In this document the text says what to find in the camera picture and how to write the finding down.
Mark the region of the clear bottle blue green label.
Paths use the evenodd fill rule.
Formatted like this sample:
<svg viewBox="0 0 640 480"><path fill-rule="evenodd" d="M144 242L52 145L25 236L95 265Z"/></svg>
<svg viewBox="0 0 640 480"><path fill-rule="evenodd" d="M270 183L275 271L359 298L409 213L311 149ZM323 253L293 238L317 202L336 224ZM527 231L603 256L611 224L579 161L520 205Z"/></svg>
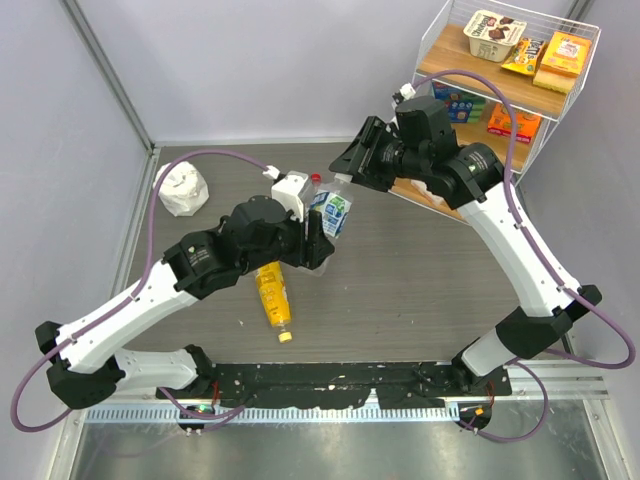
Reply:
<svg viewBox="0 0 640 480"><path fill-rule="evenodd" d="M323 234L333 243L336 251L336 243L346 225L346 220L353 205L351 183L343 183L334 179L323 183L314 199L310 210L319 211L322 214ZM329 258L318 268L309 268L310 274L316 277L322 276L329 264Z"/></svg>

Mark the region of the white bottle cap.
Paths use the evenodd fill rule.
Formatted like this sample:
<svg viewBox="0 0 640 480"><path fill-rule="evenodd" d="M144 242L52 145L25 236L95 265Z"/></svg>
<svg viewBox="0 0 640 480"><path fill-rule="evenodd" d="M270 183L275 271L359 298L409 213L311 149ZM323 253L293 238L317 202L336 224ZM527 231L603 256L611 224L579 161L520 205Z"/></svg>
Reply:
<svg viewBox="0 0 640 480"><path fill-rule="evenodd" d="M352 176L348 175L348 174L341 174L341 173L336 173L334 175L334 179L343 183L351 183L352 182Z"/></svg>

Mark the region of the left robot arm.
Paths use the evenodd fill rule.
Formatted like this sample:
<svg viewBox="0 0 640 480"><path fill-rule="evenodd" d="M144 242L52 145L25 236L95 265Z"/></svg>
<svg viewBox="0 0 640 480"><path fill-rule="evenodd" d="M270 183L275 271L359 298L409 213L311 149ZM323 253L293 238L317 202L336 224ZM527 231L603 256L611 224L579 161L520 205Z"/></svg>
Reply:
<svg viewBox="0 0 640 480"><path fill-rule="evenodd" d="M202 348L136 352L125 344L269 263L315 270L334 251L320 212L311 210L297 219L278 201L254 196L218 226L186 234L139 281L90 314L69 324L37 327L39 347L51 357L46 371L50 389L72 410L144 388L202 398L216 380Z"/></svg>

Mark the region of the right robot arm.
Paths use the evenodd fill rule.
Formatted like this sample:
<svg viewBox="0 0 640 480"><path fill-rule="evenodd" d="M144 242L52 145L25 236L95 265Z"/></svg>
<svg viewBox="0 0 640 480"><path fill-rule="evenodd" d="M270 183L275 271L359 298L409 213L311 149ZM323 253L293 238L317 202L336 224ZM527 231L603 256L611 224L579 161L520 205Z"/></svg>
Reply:
<svg viewBox="0 0 640 480"><path fill-rule="evenodd" d="M601 302L594 285L582 285L554 256L542 262L529 243L538 236L504 181L504 166L482 143L461 146L446 105L431 96L399 104L395 121L365 120L347 149L329 166L352 183L387 192L397 179L423 182L484 241L511 282L518 307L452 360L457 391L472 395L510 360L531 359L552 346Z"/></svg>

